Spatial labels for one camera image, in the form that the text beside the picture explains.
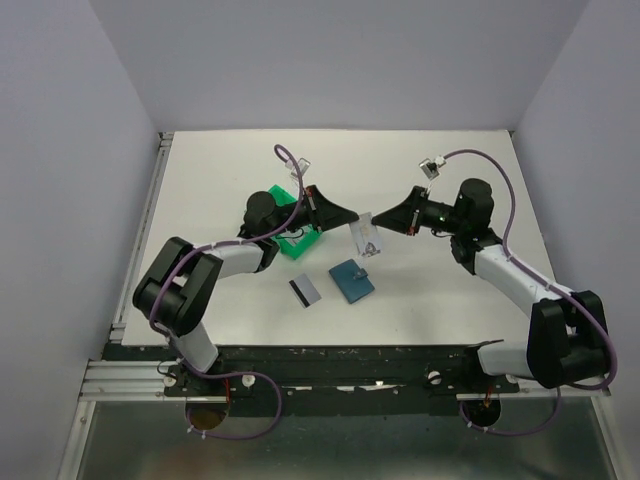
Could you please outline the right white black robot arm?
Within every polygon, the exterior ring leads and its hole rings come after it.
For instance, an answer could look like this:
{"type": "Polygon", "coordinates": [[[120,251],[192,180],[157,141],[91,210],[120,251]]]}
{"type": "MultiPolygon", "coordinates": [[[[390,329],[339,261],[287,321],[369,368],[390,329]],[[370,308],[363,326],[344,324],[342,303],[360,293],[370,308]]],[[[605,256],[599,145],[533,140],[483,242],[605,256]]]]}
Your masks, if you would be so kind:
{"type": "Polygon", "coordinates": [[[491,186],[471,178],[462,182],[452,205],[434,202],[426,188],[414,187],[399,205],[372,220],[377,227],[408,236],[423,227],[448,234],[455,261],[528,317],[526,341],[493,340],[469,348],[470,360],[459,370],[462,384],[480,392],[497,376],[511,375],[552,389],[610,373],[599,297],[589,291],[573,292],[538,272],[525,273],[491,228],[493,209],[491,186]]]}

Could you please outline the green plastic bin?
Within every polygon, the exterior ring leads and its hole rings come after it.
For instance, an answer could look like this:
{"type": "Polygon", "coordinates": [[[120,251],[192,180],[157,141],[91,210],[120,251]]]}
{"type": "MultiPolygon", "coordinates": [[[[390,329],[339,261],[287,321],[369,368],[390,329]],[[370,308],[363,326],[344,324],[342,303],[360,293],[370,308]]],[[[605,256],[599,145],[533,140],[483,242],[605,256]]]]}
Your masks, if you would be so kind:
{"type": "MultiPolygon", "coordinates": [[[[294,206],[296,198],[279,185],[273,185],[268,192],[273,196],[276,205],[294,206]]],[[[306,225],[293,231],[283,231],[274,237],[283,255],[297,260],[320,238],[321,234],[310,225],[306,225]]]]}

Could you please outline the blue card holder wallet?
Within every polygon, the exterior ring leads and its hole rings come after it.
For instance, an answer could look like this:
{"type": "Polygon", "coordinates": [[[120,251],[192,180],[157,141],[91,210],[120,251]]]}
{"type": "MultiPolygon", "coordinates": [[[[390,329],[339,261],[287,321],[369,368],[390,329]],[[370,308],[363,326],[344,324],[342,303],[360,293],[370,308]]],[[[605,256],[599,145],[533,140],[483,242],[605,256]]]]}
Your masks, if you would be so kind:
{"type": "Polygon", "coordinates": [[[328,273],[349,304],[354,304],[375,291],[367,271],[355,260],[346,260],[328,273]]]}

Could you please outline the silver card with black stripe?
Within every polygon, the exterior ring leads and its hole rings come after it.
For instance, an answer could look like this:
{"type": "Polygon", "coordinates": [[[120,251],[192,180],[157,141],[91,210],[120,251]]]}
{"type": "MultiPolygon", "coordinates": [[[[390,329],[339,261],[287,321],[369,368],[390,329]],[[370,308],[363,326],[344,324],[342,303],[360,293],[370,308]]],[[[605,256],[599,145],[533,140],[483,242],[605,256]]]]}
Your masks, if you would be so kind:
{"type": "Polygon", "coordinates": [[[306,274],[301,274],[289,281],[294,295],[304,308],[309,308],[321,299],[321,295],[306,274]]]}

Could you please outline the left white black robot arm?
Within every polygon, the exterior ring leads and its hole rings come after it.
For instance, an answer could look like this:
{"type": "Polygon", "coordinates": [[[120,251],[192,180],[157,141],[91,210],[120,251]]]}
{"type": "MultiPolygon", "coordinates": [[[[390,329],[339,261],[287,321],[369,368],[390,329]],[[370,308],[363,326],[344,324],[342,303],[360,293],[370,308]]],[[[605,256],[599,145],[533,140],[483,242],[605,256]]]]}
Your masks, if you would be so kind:
{"type": "Polygon", "coordinates": [[[280,251],[275,237],[311,227],[326,232],[356,222],[359,215],[328,200],[317,186],[279,206],[268,191],[253,193],[238,236],[196,247],[180,237],[165,242],[139,281],[133,306],[163,335],[190,368],[187,382],[201,395],[214,393],[222,380],[219,352],[202,324],[217,281],[270,267],[280,251]]]}

